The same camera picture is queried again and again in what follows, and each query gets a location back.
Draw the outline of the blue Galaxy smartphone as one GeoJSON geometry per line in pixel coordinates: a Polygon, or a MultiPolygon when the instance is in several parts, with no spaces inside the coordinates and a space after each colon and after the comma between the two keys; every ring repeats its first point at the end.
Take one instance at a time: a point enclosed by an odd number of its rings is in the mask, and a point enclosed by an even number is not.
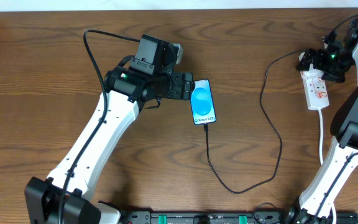
{"type": "Polygon", "coordinates": [[[195,81],[195,89],[191,94],[191,110],[193,123],[202,125],[216,122],[213,96],[208,79],[195,81]]]}

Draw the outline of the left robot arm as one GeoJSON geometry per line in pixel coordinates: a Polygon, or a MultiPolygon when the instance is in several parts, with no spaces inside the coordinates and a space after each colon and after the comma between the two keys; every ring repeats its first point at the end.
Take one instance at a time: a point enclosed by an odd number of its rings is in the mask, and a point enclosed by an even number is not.
{"type": "Polygon", "coordinates": [[[151,35],[136,41],[135,55],[124,57],[102,76],[102,93],[88,124],[46,179],[33,177],[24,195],[31,223],[118,223],[121,213],[107,202],[91,203],[99,176],[126,129],[150,100],[189,100],[190,72],[176,72],[183,48],[151,35]]]}

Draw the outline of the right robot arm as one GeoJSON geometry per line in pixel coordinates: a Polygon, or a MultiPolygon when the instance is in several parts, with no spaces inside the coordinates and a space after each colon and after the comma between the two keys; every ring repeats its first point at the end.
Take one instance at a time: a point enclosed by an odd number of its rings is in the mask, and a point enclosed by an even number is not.
{"type": "Polygon", "coordinates": [[[299,56],[296,68],[303,79],[342,83],[346,72],[356,66],[357,87],[335,114],[328,155],[289,209],[284,223],[329,223],[335,198],[358,166],[358,14],[346,22],[349,25],[343,41],[337,40],[333,29],[323,37],[323,49],[307,49],[299,56]]]}

